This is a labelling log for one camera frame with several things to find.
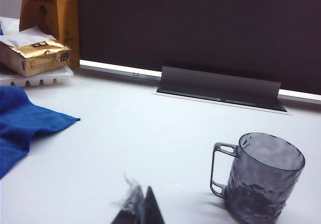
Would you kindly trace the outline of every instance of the textured plastic mug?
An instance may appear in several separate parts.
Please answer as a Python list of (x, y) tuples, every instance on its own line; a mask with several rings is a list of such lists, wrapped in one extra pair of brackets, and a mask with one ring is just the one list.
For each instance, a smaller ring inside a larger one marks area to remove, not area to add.
[[(227, 185), (213, 180), (216, 151), (234, 157)], [(211, 191), (225, 199), (227, 209), (242, 221), (275, 223), (304, 165), (303, 154), (289, 142), (268, 134), (248, 133), (240, 138), (237, 146), (214, 145)], [(214, 185), (222, 191), (217, 192)]]

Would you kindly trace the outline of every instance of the white ice cube tray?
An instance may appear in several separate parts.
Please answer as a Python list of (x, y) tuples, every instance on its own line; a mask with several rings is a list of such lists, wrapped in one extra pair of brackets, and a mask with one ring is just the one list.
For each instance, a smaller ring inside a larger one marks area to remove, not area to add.
[(26, 82), (29, 82), (30, 86), (38, 86), (40, 80), (43, 81), (44, 85), (51, 85), (56, 80), (57, 84), (63, 84), (69, 77), (72, 77), (74, 73), (67, 67), (60, 67), (51, 71), (46, 71), (37, 74), (32, 77), (24, 77), (19, 75), (7, 67), (0, 65), (0, 86), (10, 86), (12, 83), (18, 87), (25, 87)]

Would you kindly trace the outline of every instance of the black object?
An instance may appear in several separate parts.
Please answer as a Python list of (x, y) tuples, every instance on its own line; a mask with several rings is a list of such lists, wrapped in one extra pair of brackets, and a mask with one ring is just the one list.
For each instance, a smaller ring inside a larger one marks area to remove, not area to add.
[(146, 198), (140, 186), (132, 192), (125, 202), (124, 208), (118, 213), (111, 224), (165, 224), (159, 210), (152, 188), (149, 186)]
[[(213, 180), (216, 151), (235, 157), (227, 185)], [(267, 134), (249, 133), (240, 138), (238, 146), (214, 145), (210, 188), (225, 199), (227, 209), (242, 221), (271, 224), (285, 207), (304, 165), (303, 154), (289, 142)], [(214, 185), (222, 191), (217, 192)]]
[(286, 112), (281, 83), (164, 66), (157, 92)]
[(80, 57), (321, 94), (321, 0), (78, 0)]

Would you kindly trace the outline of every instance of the snack package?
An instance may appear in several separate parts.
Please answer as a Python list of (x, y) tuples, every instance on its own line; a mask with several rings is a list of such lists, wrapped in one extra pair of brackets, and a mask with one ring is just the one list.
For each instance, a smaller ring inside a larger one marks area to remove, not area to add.
[(0, 41), (0, 62), (23, 76), (69, 65), (70, 48), (38, 27), (6, 34)]
[(22, 0), (19, 30), (35, 26), (72, 49), (69, 66), (79, 66), (77, 0)]

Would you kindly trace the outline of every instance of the gold foil package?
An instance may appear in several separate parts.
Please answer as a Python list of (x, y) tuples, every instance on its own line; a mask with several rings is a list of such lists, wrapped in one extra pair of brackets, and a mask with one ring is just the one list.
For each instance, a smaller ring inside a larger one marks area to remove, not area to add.
[(70, 55), (69, 47), (52, 39), (19, 47), (0, 43), (0, 62), (26, 77), (69, 65)]

